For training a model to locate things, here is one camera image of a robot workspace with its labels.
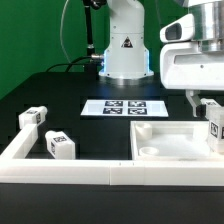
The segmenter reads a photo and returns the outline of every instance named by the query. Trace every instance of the black cable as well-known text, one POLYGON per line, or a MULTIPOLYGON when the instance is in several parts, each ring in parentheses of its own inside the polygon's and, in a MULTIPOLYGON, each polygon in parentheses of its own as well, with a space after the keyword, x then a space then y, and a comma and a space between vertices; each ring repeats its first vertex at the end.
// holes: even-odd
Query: black cable
POLYGON ((159 27, 160 29, 162 28, 162 19, 161 19, 161 14, 160 14, 160 9, 159 9, 159 2, 158 0, 155 0, 155 5, 156 5, 156 14, 157 14, 157 19, 159 22, 159 27))
MULTIPOLYGON (((46 70, 46 72, 50 72, 50 70, 52 69, 52 68, 56 68, 56 67, 60 67, 60 66, 65 66, 65 65, 71 65, 71 63, 64 63, 64 64, 56 64, 56 65, 53 65, 53 66, 51 66, 50 68, 48 68, 47 70, 46 70)), ((72 66, 74 66, 74 65, 77 65, 77 66, 83 66, 83 65, 86 65, 86 63, 84 64, 73 64, 72 66)))
POLYGON ((79 57, 77 59, 75 59, 74 61, 72 61, 72 63, 70 63, 67 67, 67 69, 65 70, 65 72, 69 72, 69 70, 72 68, 73 65, 75 65, 77 62, 82 61, 84 59, 90 59, 91 56, 85 56, 85 57, 79 57))

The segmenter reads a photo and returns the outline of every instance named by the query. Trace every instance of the black table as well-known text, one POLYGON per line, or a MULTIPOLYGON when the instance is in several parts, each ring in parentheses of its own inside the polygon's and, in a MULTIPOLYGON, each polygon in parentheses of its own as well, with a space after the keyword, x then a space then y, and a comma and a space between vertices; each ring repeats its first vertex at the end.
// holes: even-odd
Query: black table
MULTIPOLYGON (((223 104, 221 92, 202 92, 223 104)), ((199 120, 184 91, 166 90, 159 76, 143 86, 99 83, 94 74, 38 73, 0 101, 0 151, 19 132, 18 115, 48 108, 27 158, 52 159, 44 134, 64 131, 78 159, 130 160, 131 120, 199 120), (87 99, 164 100, 169 118, 81 117, 87 99)), ((223 187, 0 184, 1 223, 223 223, 223 187)))

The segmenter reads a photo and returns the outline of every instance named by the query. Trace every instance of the green backdrop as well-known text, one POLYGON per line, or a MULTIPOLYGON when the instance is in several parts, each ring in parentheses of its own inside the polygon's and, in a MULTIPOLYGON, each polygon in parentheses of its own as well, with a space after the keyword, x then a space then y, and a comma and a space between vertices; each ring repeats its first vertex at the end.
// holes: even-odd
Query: green backdrop
MULTIPOLYGON (((140 0, 145 6, 145 45, 151 51, 152 70, 159 72, 160 26, 176 20, 186 10, 173 0, 140 0)), ((65 0, 1 0, 0 7, 0 99, 33 73, 66 62, 60 46, 60 20, 65 0)), ((97 52, 108 45, 108 7, 92 11, 97 52)), ((74 59, 85 55, 85 17, 81 0, 70 0, 65 17, 64 43, 74 59)))

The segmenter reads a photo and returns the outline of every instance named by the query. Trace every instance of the warning label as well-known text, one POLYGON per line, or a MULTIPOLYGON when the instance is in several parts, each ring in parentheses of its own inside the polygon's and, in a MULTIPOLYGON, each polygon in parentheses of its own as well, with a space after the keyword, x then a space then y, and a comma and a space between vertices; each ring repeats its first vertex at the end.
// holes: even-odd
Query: warning label
POLYGON ((133 48, 133 45, 131 43, 131 40, 129 39, 129 37, 126 38, 126 40, 124 41, 124 43, 121 46, 122 48, 133 48))

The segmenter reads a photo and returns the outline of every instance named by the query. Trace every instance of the printed marker sheet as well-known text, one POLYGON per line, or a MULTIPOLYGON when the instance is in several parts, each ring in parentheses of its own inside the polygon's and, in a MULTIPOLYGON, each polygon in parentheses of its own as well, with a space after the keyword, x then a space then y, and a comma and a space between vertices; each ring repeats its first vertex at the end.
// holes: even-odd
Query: printed marker sheet
POLYGON ((82 116, 168 117, 164 101, 87 100, 82 116))

